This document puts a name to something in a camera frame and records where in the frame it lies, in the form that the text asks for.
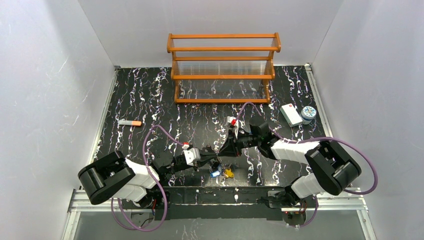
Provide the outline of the cluster of tagged keys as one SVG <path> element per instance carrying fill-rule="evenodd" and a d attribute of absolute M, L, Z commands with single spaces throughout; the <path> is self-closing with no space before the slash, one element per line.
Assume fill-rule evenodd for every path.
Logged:
<path fill-rule="evenodd" d="M 212 163 L 210 165 L 211 172 L 220 171 L 221 172 L 221 175 L 220 176 L 223 176 L 223 177 L 225 177 L 224 176 L 225 169 L 231 169 L 231 171 L 233 172 L 233 170 L 232 170 L 232 164 L 231 163 L 230 164 L 223 164 L 221 162 L 215 161 L 214 163 Z"/>

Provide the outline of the blue key tag front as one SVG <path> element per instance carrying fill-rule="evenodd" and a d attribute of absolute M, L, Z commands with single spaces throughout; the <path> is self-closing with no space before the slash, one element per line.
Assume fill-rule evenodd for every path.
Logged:
<path fill-rule="evenodd" d="M 220 175 L 221 175 L 221 172 L 219 170 L 216 170 L 210 173 L 211 178 L 217 178 Z"/>

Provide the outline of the yellow key tag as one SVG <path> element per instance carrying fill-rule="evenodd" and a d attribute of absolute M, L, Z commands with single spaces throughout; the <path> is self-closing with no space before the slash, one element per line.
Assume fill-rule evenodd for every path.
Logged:
<path fill-rule="evenodd" d="M 225 176 L 225 178 L 227 179 L 227 178 L 234 178 L 234 173 L 232 172 L 232 170 L 231 169 L 225 169 L 224 170 L 224 176 Z"/>

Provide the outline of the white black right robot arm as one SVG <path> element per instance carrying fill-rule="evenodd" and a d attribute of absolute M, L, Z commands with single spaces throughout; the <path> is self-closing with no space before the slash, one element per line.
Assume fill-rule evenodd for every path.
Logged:
<path fill-rule="evenodd" d="M 298 162 L 312 170 L 310 174 L 295 179 L 283 191 L 261 198 L 262 202 L 294 206 L 309 196 L 324 192 L 337 196 L 362 173 L 359 164 L 337 141 L 284 141 L 267 123 L 250 124 L 250 132 L 230 127 L 218 156 L 238 157 L 242 149 L 251 147 L 256 147 L 266 158 Z"/>

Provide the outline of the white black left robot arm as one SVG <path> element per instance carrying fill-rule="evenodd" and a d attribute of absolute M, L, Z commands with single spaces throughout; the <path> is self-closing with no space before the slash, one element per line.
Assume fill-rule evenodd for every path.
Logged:
<path fill-rule="evenodd" d="M 214 171 L 221 170 L 218 155 L 211 147 L 185 146 L 180 155 L 168 160 L 154 159 L 148 166 L 117 150 L 83 167 L 77 177 L 92 205 L 111 198 L 140 202 L 162 178 L 187 169 L 196 171 L 206 164 Z"/>

